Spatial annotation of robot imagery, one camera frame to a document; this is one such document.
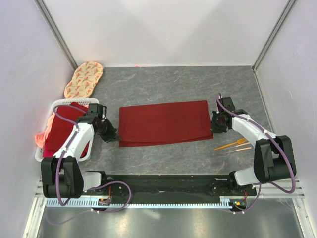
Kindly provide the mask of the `red cloth napkin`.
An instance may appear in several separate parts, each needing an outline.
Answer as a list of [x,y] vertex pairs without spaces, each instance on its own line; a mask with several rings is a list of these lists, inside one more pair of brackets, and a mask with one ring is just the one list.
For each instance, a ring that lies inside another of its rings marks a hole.
[[121,107],[119,147],[213,139],[206,100]]

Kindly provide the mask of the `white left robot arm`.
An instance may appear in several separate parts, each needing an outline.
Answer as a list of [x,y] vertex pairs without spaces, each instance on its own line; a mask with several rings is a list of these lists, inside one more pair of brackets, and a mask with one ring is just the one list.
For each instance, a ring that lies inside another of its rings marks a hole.
[[52,156],[41,161],[42,186],[46,198],[79,198],[86,190],[107,193],[109,184],[99,171],[82,173],[79,159],[86,145],[98,134],[104,142],[119,141],[117,129],[107,118],[79,117],[70,136]]

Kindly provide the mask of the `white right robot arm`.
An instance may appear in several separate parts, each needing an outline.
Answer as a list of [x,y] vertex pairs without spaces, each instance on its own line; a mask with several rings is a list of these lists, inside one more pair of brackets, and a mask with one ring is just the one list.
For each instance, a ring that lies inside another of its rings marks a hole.
[[275,182],[291,179],[292,188],[285,193],[292,193],[296,188],[296,164],[291,139],[278,136],[260,126],[245,113],[213,111],[211,120],[212,133],[226,133],[228,129],[242,135],[254,147],[254,161],[249,168],[231,173],[233,179],[227,182],[228,192],[240,194],[245,185],[270,183],[283,189]]

